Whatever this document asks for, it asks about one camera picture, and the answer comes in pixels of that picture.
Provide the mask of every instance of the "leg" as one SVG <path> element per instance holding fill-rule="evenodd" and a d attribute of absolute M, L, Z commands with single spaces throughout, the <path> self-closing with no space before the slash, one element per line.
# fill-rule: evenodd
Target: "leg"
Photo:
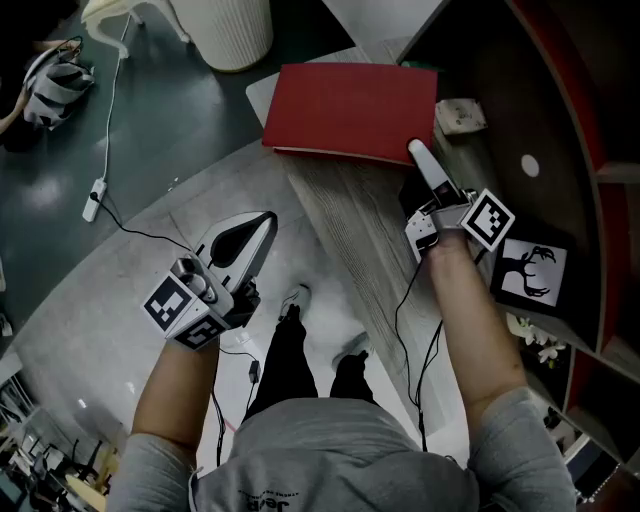
<path fill-rule="evenodd" d="M 133 10 L 133 7 L 129 9 L 129 14 L 131 15 L 131 18 L 133 18 L 133 21 L 135 21 L 136 25 L 138 25 L 139 27 L 144 25 L 144 20 L 136 11 Z"/>
<path fill-rule="evenodd" d="M 373 392 L 364 378 L 364 362 L 369 354 L 365 347 L 368 345 L 368 337 L 365 333 L 356 337 L 349 343 L 346 355 L 340 355 L 334 360 L 337 362 L 336 378 L 331 386 L 329 396 L 333 398 L 355 398 L 376 404 Z"/>
<path fill-rule="evenodd" d="M 155 5 L 160 10 L 160 12 L 164 15 L 164 17 L 167 18 L 167 21 L 171 24 L 171 26 L 173 27 L 173 30 L 175 30 L 176 34 L 178 34 L 180 41 L 182 41 L 183 43 L 191 42 L 191 38 L 180 25 L 180 22 L 178 21 L 178 18 L 176 16 L 176 12 L 173 10 L 173 6 L 169 3 L 168 0 L 147 0 L 147 1 Z"/>
<path fill-rule="evenodd" d="M 101 21 L 102 18 L 98 17 L 91 17 L 85 21 L 85 24 L 87 25 L 87 32 L 89 32 L 89 35 L 96 41 L 100 41 L 101 43 L 105 43 L 109 46 L 117 48 L 120 52 L 121 59 L 126 59 L 127 57 L 129 57 L 129 50 L 121 41 L 118 41 L 113 37 L 109 37 L 104 32 L 102 32 L 102 30 L 100 30 Z"/>
<path fill-rule="evenodd" d="M 301 308 L 289 305 L 271 340 L 260 387 L 243 421 L 290 398 L 317 398 L 318 391 L 304 355 L 307 334 L 300 322 Z"/>

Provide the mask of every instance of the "red book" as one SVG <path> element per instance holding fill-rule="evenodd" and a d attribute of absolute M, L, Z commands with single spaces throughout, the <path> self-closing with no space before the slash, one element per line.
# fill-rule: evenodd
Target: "red book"
<path fill-rule="evenodd" d="M 382 64 L 282 66 L 262 144 L 413 165 L 409 141 L 431 147 L 437 76 Z"/>

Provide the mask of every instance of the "white sneaker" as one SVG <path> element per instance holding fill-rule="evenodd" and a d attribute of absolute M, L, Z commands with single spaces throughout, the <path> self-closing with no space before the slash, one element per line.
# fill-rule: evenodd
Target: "white sneaker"
<path fill-rule="evenodd" d="M 13 329 L 7 317 L 0 313 L 0 331 L 3 337 L 13 336 Z"/>
<path fill-rule="evenodd" d="M 342 361 L 343 357 L 359 356 L 363 352 L 366 354 L 365 359 L 373 352 L 373 347 L 369 341 L 369 335 L 366 332 L 361 332 L 345 345 L 344 350 L 333 358 L 331 368 L 336 372 L 338 371 L 338 365 L 340 364 L 340 361 Z"/>
<path fill-rule="evenodd" d="M 2 270 L 2 258 L 0 258 L 0 292 L 7 289 L 7 281 L 4 279 L 4 271 Z"/>
<path fill-rule="evenodd" d="M 284 317 L 287 316 L 289 307 L 291 306 L 298 306 L 300 308 L 300 320 L 302 320 L 302 317 L 309 309 L 310 303 L 311 289 L 304 284 L 296 285 L 287 292 L 287 298 L 282 301 L 278 321 L 282 321 Z"/>

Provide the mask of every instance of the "desk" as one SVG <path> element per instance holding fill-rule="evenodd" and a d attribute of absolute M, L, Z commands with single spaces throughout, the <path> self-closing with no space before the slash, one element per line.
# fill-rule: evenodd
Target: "desk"
<path fill-rule="evenodd" d="M 408 39 L 395 39 L 326 55 L 314 62 L 395 64 Z M 264 126 L 278 75 L 247 87 L 247 96 Z M 332 258 L 351 303 L 365 326 L 400 399 L 417 425 L 407 395 L 404 352 L 394 332 L 394 312 L 416 263 L 404 236 L 405 219 L 398 192 L 402 171 L 375 165 L 280 156 L 325 250 Z M 440 321 L 426 268 L 414 283 L 398 315 L 407 346 L 411 389 L 415 392 L 429 342 Z M 444 335 L 440 353 L 422 386 L 427 434 L 464 414 Z"/>

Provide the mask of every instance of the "chair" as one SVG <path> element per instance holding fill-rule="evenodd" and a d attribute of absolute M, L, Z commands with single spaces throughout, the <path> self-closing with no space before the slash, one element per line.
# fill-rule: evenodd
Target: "chair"
<path fill-rule="evenodd" d="M 136 5 L 143 2 L 155 5 L 160 12 L 164 14 L 183 43 L 191 42 L 189 35 L 180 26 L 176 13 L 168 0 L 89 0 L 89 3 L 82 12 L 82 22 L 85 24 L 87 32 L 93 39 L 117 48 L 120 52 L 120 58 L 126 59 L 129 56 L 127 47 L 122 41 L 109 37 L 102 32 L 102 30 L 100 30 L 100 22 L 104 18 L 129 13 L 136 24 L 143 25 L 144 22 L 142 18 L 133 10 Z"/>

